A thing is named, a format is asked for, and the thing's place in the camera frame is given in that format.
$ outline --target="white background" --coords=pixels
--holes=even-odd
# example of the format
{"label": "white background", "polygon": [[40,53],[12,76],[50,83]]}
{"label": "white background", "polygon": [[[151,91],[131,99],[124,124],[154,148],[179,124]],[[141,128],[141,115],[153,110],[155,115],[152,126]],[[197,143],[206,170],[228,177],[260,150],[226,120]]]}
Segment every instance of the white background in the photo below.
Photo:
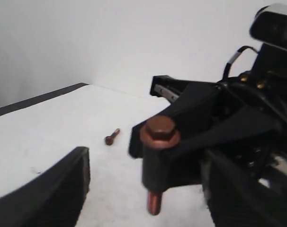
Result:
{"label": "white background", "polygon": [[249,27],[277,1],[0,0],[0,106],[78,82],[147,96],[153,75],[219,80],[236,49],[259,47]]}

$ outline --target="black plastic part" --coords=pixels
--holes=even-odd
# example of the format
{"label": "black plastic part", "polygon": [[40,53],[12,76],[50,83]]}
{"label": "black plastic part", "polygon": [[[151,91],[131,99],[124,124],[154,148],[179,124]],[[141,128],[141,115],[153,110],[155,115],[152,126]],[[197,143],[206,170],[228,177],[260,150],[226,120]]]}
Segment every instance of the black plastic part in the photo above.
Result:
{"label": "black plastic part", "polygon": [[153,193],[162,193],[169,188],[168,175],[170,162],[161,157],[161,151],[143,147],[143,185]]}
{"label": "black plastic part", "polygon": [[89,149],[77,147],[35,180],[0,198],[0,227],[73,227],[89,183]]}
{"label": "black plastic part", "polygon": [[47,101],[49,99],[52,99],[52,98],[55,98],[55,97],[58,97],[58,96],[61,96],[61,95],[67,94],[67,93],[70,93],[70,92],[72,92],[76,89],[79,89],[83,86],[86,86],[86,85],[88,85],[88,84],[85,84],[85,83],[75,84],[75,85],[72,85],[69,87],[65,87],[65,88],[62,88],[62,89],[59,89],[59,90],[56,90],[53,92],[49,92],[49,93],[46,93],[46,94],[43,94],[40,96],[36,96],[36,97],[30,98],[30,99],[18,102],[18,103],[14,103],[11,105],[1,107],[0,108],[0,116],[11,113],[13,111],[27,108],[29,106]]}
{"label": "black plastic part", "polygon": [[[173,119],[177,129],[182,131],[182,139],[189,138],[209,126],[210,114],[219,92],[219,90],[215,88],[214,83],[176,80],[167,76],[159,76],[153,78],[151,94],[154,94],[152,91],[156,82],[164,87],[170,85],[179,90],[184,87],[179,98],[158,113]],[[129,154],[133,158],[143,156],[143,145],[139,139],[139,130],[145,122],[146,121],[141,122],[132,128]]]}
{"label": "black plastic part", "polygon": [[265,76],[272,74],[277,77],[287,78],[287,52],[263,44],[255,60],[252,72],[256,75]]}
{"label": "black plastic part", "polygon": [[287,227],[287,200],[209,149],[208,206],[216,227]]}
{"label": "black plastic part", "polygon": [[167,152],[167,157],[176,159],[202,148],[239,142],[257,136],[268,137],[271,133],[277,133],[279,129],[279,122],[254,108],[245,106],[211,129],[182,140],[175,149]]}

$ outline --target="screw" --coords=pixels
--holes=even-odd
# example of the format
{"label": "screw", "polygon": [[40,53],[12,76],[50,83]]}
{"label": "screw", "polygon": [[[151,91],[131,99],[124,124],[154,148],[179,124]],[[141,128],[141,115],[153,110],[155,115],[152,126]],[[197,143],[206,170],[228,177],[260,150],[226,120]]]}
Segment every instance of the screw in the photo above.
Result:
{"label": "screw", "polygon": [[261,82],[258,82],[256,86],[258,89],[263,89],[265,87],[265,84],[264,82],[261,81]]}
{"label": "screw", "polygon": [[114,143],[115,137],[120,133],[120,129],[116,129],[112,135],[105,137],[105,144],[111,146]]}
{"label": "screw", "polygon": [[240,77],[240,80],[241,80],[242,82],[246,82],[246,81],[248,80],[248,75],[242,75],[242,76]]}
{"label": "screw", "polygon": [[147,208],[150,214],[158,215],[161,211],[162,193],[148,192]]}

